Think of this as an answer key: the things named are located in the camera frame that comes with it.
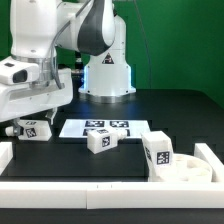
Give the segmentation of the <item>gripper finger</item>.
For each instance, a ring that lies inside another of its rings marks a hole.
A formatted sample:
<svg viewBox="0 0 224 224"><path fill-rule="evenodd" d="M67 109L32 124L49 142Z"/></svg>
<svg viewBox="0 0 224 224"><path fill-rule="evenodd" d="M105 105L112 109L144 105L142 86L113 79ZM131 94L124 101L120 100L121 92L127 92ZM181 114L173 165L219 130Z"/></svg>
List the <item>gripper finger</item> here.
<svg viewBox="0 0 224 224"><path fill-rule="evenodd" d="M58 108L49 109L46 113L46 118L48 119L50 124L54 123L54 118L57 114Z"/></svg>
<svg viewBox="0 0 224 224"><path fill-rule="evenodd" d="M19 118L16 118L12 121L13 124L13 133L15 136L20 136L23 134L23 127L19 125Z"/></svg>

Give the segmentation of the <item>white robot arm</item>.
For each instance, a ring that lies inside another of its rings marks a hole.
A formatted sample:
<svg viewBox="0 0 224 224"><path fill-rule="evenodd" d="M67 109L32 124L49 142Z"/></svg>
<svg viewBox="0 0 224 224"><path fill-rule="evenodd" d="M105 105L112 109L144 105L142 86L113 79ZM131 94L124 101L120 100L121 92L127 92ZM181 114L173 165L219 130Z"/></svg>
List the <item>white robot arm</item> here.
<svg viewBox="0 0 224 224"><path fill-rule="evenodd" d="M126 26L112 0L11 0L11 55L0 61L0 123L8 136L48 140L57 109L73 98L72 70L58 47L90 56L83 98L115 103L136 92L125 59Z"/></svg>

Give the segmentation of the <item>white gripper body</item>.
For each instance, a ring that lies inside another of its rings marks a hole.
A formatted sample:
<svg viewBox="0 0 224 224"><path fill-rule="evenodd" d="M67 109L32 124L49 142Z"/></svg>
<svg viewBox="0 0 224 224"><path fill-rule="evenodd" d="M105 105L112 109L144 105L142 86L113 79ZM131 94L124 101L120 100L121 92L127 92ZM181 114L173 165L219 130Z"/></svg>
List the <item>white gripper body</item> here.
<svg viewBox="0 0 224 224"><path fill-rule="evenodd" d="M59 71L62 88L54 80L43 89L29 84L8 86L0 83L0 122L69 104L73 98L71 70Z"/></svg>

